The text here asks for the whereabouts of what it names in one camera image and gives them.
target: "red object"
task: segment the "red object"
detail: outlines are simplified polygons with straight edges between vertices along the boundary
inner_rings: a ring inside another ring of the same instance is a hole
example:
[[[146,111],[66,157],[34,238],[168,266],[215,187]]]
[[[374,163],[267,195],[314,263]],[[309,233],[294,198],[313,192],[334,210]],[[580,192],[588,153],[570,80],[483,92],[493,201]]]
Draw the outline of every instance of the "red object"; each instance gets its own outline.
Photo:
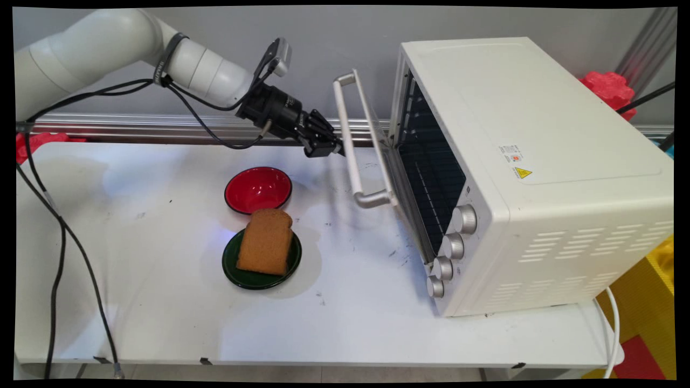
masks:
[[[634,336],[621,344],[621,347],[625,352],[625,360],[613,367],[616,377],[666,380],[642,337]]]
[[[22,164],[28,158],[26,153],[26,145],[24,144],[24,134],[19,133],[16,137],[17,142],[17,163]],[[79,142],[83,143],[86,139],[73,139],[67,136],[65,133],[58,133],[56,135],[51,135],[50,133],[41,133],[34,135],[29,138],[29,145],[31,145],[31,152],[34,153],[38,147],[52,142]]]
[[[628,87],[628,81],[622,75],[612,71],[606,74],[596,71],[588,72],[580,82],[614,110],[630,104],[630,100],[635,96],[635,91]],[[631,109],[621,116],[630,121],[636,113],[636,109]]]
[[[273,167],[254,167],[235,175],[225,186],[225,203],[239,213],[261,208],[279,208],[293,192],[293,183]]]

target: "bread slice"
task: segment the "bread slice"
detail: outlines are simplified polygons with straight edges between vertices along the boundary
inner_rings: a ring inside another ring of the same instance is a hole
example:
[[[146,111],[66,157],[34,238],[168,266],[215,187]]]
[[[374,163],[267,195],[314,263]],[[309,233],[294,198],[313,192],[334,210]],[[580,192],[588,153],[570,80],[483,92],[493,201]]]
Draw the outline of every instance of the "bread slice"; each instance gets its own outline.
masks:
[[[252,213],[239,246],[237,268],[285,275],[293,238],[292,225],[293,219],[279,209],[263,208]]]

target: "oven door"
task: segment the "oven door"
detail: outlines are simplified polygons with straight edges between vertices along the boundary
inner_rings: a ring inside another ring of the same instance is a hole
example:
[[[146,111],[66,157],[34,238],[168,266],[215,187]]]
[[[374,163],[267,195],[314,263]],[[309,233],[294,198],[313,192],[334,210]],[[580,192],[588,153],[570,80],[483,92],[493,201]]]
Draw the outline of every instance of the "oven door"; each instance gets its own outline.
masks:
[[[365,193],[362,188],[362,181],[359,176],[359,167],[355,156],[355,149],[352,135],[348,125],[348,115],[343,97],[343,86],[355,84],[362,108],[366,117],[371,140],[379,160],[384,188],[374,193]],[[343,147],[347,158],[348,173],[353,188],[353,197],[357,205],[362,208],[372,208],[385,204],[390,204],[396,216],[401,220],[407,233],[414,239],[417,249],[420,251],[425,264],[431,264],[435,257],[435,250],[432,249],[428,235],[424,229],[424,223],[420,212],[415,204],[414,195],[411,190],[405,172],[403,161],[400,154],[392,146],[392,138],[386,138],[374,110],[369,106],[366,95],[362,88],[362,83],[357,74],[357,70],[338,77],[333,82],[335,91],[335,102],[338,109],[340,120]]]
[[[355,201],[362,207],[392,204],[413,236],[424,263],[431,264],[444,235],[449,232],[453,209],[466,178],[414,74],[404,62],[402,64],[397,75],[394,96],[397,104],[388,137],[368,105],[356,70],[335,80],[335,101]],[[342,94],[342,86],[349,84],[357,86],[384,176],[385,189],[376,193],[364,194],[359,181]]]

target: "label sticker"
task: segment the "label sticker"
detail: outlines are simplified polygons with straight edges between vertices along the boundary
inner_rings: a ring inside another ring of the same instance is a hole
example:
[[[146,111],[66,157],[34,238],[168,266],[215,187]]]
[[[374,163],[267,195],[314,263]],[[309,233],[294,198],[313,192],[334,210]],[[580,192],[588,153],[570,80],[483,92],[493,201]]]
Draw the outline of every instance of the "label sticker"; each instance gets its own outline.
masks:
[[[530,175],[532,171],[527,171],[523,168],[515,167],[515,172],[517,173],[518,176],[520,176],[520,179],[523,180],[527,175]]]
[[[501,150],[503,157],[506,158],[506,162],[508,163],[522,162],[522,160],[524,159],[524,156],[522,156],[520,148],[518,148],[518,146],[515,144],[512,144],[510,146],[500,146],[498,147],[498,149]]]

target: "black border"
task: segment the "black border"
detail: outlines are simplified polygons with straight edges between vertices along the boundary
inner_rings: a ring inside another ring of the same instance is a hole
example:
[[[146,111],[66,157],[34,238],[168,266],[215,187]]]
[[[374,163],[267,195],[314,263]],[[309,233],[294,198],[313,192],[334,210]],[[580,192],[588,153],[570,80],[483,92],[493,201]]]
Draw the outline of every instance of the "black border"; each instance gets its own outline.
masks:
[[[271,167],[271,166],[251,167],[251,168],[247,168],[246,170],[242,170],[242,171],[238,172],[237,174],[235,174],[235,176],[228,181],[228,184],[225,185],[225,189],[223,189],[223,199],[225,200],[226,205],[228,205],[229,208],[231,208],[232,210],[234,210],[240,214],[252,215],[252,213],[245,213],[243,211],[239,211],[239,210],[233,208],[232,205],[230,205],[230,202],[228,202],[228,196],[226,195],[226,193],[228,192],[228,186],[230,186],[230,183],[233,181],[233,179],[235,179],[239,174],[242,174],[245,171],[253,170],[254,168],[272,168],[273,170],[280,171],[281,173],[283,173],[283,175],[285,175],[288,178],[288,182],[290,182],[290,190],[288,191],[288,196],[285,197],[285,200],[283,202],[281,202],[275,208],[281,208],[283,205],[285,205],[285,203],[290,199],[290,196],[293,194],[293,180],[290,179],[290,175],[285,174],[285,171],[281,170],[280,168],[275,168],[275,167]]]

